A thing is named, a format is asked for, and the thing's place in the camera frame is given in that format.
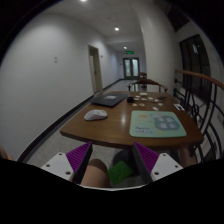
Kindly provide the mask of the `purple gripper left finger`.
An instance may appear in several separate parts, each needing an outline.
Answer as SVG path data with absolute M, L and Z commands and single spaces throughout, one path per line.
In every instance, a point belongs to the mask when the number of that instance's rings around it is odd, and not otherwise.
M 80 184 L 91 154 L 92 143 L 88 142 L 67 154 L 57 153 L 42 166 L 42 169 L 75 184 Z

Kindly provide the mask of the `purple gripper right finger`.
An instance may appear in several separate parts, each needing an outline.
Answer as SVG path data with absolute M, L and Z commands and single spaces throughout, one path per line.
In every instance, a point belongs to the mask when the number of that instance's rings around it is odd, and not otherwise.
M 182 169 L 167 153 L 158 154 L 139 143 L 133 144 L 133 155 L 145 184 L 164 178 Z

